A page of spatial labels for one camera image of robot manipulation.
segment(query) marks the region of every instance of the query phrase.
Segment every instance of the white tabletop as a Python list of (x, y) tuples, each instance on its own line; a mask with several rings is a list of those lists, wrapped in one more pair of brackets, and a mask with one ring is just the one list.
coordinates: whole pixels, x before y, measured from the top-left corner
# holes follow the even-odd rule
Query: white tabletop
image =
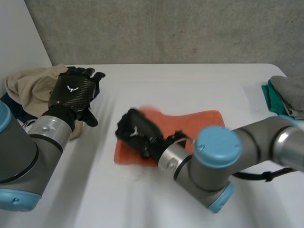
[[(68, 144), (36, 209), (0, 212), (2, 228), (302, 228), (304, 175), (270, 183), (231, 177), (236, 191), (212, 214), (157, 168), (114, 164), (116, 124), (130, 107), (166, 114), (219, 110), (234, 129), (267, 118), (270, 64), (81, 65), (106, 74), (92, 103), (99, 125)], [(248, 169), (274, 171), (269, 161)]]

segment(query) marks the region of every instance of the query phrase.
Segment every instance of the khaki fabric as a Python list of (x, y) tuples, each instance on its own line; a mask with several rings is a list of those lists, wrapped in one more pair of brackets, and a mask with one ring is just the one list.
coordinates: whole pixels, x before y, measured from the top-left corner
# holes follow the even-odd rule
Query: khaki fabric
[[(20, 71), (6, 77), (5, 88), (10, 98), (22, 105), (24, 111), (40, 117), (48, 110), (48, 100), (58, 76), (66, 71), (67, 67), (63, 64)], [(76, 121), (70, 140), (80, 136), (82, 125), (82, 121)]]

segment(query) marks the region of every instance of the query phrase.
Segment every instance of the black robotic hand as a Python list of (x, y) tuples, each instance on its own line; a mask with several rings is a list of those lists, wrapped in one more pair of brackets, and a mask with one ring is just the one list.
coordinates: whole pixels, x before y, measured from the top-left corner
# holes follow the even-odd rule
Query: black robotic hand
[(84, 121), (95, 127), (98, 121), (89, 111), (90, 102), (99, 94), (99, 81), (104, 73), (92, 68), (69, 67), (59, 75), (48, 101), (49, 110), (44, 115), (52, 115), (66, 121), (74, 129), (75, 120)]
[[(134, 108), (122, 116), (117, 126), (115, 132), (117, 138), (139, 152), (143, 158), (152, 157), (156, 162), (171, 144), (187, 138), (182, 131), (176, 131), (175, 134), (164, 139), (160, 129)], [(183, 147), (186, 145), (185, 142), (178, 144)]]

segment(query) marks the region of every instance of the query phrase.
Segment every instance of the dark blue fabric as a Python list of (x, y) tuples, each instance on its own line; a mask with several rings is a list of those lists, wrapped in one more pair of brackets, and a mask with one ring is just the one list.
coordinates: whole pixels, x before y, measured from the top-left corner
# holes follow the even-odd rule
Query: dark blue fabric
[(8, 93), (3, 95), (3, 97), (0, 98), (0, 100), (9, 107), (13, 116), (16, 119), (19, 119), (21, 122), (25, 123), (28, 120), (37, 119), (37, 117), (34, 117), (28, 114), (27, 112), (25, 112), (23, 110), (22, 105), (18, 104), (13, 99), (11, 99)]

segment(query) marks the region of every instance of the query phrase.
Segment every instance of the orange towel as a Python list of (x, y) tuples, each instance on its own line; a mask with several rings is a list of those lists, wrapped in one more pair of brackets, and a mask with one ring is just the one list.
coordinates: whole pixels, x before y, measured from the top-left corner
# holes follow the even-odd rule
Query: orange towel
[[(184, 134), (195, 139), (198, 133), (205, 127), (219, 125), (225, 126), (222, 115), (219, 111), (204, 111), (189, 115), (164, 115), (153, 108), (140, 108), (141, 112), (162, 131), (164, 138), (182, 130)], [(186, 143), (186, 150), (191, 154), (193, 147), (189, 141)], [(153, 159), (143, 159), (140, 154), (130, 148), (121, 140), (117, 140), (114, 162), (118, 164), (138, 164), (142, 166), (157, 166)]]

